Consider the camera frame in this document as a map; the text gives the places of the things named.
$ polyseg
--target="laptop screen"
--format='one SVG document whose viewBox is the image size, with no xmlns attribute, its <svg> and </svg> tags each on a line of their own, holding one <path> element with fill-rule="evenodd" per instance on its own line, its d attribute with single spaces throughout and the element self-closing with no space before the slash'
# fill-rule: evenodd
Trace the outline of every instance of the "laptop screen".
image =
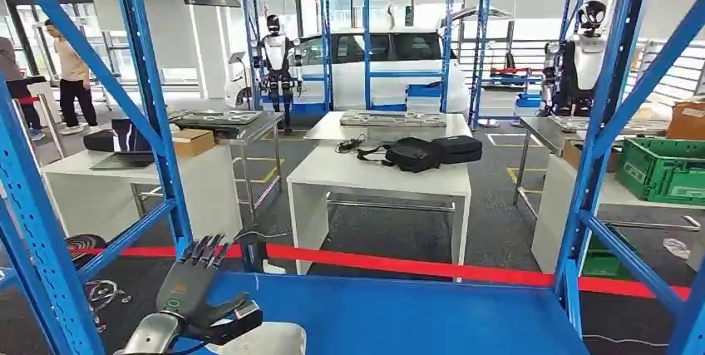
<svg viewBox="0 0 705 355">
<path fill-rule="evenodd" d="M 113 151 L 116 153 L 134 153 L 151 151 L 150 143 L 137 130 L 130 120 L 112 120 Z"/>
</svg>

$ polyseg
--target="white humanoid robot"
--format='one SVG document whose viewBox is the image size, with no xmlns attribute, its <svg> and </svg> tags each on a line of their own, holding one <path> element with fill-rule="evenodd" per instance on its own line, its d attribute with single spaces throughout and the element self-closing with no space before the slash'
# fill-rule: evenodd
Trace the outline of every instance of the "white humanoid robot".
<svg viewBox="0 0 705 355">
<path fill-rule="evenodd" d="M 541 116 L 589 116 L 594 86 L 602 68 L 607 37 L 597 33 L 606 14 L 604 3 L 591 0 L 578 10 L 578 22 L 584 29 L 565 42 L 545 46 L 544 79 L 541 82 Z M 562 55 L 560 82 L 556 81 L 555 61 Z"/>
<path fill-rule="evenodd" d="M 280 35 L 281 24 L 279 17 L 275 15 L 267 16 L 267 29 L 269 35 L 262 38 L 258 46 L 253 50 L 254 67 L 259 68 L 260 62 L 264 62 L 267 69 L 266 76 L 261 76 L 259 81 L 260 90 L 269 96 L 272 107 L 280 112 L 279 97 L 284 103 L 284 134 L 291 133 L 291 102 L 293 100 L 292 87 L 296 85 L 297 92 L 301 93 L 303 77 L 301 73 L 301 52 L 298 49 L 298 39 L 290 40 L 286 35 Z M 289 73 L 288 55 L 294 52 L 294 77 Z"/>
</svg>

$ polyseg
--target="green storage bin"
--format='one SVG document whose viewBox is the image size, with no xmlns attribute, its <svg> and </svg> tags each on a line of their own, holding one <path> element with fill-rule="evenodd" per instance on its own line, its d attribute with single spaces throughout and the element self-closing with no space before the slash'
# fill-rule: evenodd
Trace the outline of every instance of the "green storage bin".
<svg viewBox="0 0 705 355">
<path fill-rule="evenodd" d="M 617 181 L 640 200 L 705 205 L 705 141 L 624 141 Z"/>
<path fill-rule="evenodd" d="M 612 233 L 619 237 L 632 251 L 637 252 L 636 248 L 631 245 L 627 238 L 622 236 L 614 227 L 608 224 L 607 229 L 611 230 Z M 588 252 L 585 254 L 582 275 L 595 278 L 634 279 L 629 270 L 619 261 L 619 258 L 612 254 L 612 251 L 607 249 L 607 247 L 602 244 L 602 241 L 595 236 L 590 238 Z"/>
</svg>

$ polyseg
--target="person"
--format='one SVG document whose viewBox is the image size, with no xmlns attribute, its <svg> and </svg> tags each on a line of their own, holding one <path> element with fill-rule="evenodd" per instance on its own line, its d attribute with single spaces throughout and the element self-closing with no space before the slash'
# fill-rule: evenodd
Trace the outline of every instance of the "person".
<svg viewBox="0 0 705 355">
<path fill-rule="evenodd" d="M 7 82 L 7 88 L 13 99 L 21 99 L 30 97 L 29 89 L 27 89 L 27 81 L 20 71 L 15 57 L 15 47 L 12 41 L 6 37 L 0 37 L 0 71 Z M 24 119 L 29 125 L 29 133 L 33 141 L 39 141 L 44 138 L 42 132 L 42 123 L 39 121 L 39 114 L 34 108 L 33 103 L 21 104 Z"/>
<path fill-rule="evenodd" d="M 44 22 L 47 32 L 54 38 L 54 50 L 59 55 L 59 64 L 62 67 L 62 79 L 59 82 L 59 93 L 61 99 L 59 104 L 62 108 L 64 122 L 67 127 L 61 130 L 62 135 L 71 135 L 83 131 L 85 124 L 79 125 L 76 116 L 76 108 L 73 101 L 78 99 L 83 117 L 88 125 L 93 128 L 98 126 L 96 109 L 93 107 L 91 94 L 91 73 L 88 65 L 73 50 L 71 44 L 66 40 L 59 30 L 54 27 L 51 20 Z"/>
</svg>

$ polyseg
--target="black circular object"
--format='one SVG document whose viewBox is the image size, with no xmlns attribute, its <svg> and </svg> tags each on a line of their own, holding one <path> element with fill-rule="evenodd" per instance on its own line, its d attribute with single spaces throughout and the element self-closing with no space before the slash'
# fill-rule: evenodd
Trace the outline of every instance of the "black circular object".
<svg viewBox="0 0 705 355">
<path fill-rule="evenodd" d="M 101 236 L 94 234 L 79 234 L 78 236 L 67 237 L 64 243 L 69 250 L 71 249 L 103 249 L 106 246 L 106 241 Z M 93 254 L 71 254 L 71 261 L 74 266 L 79 269 L 93 258 Z"/>
</svg>

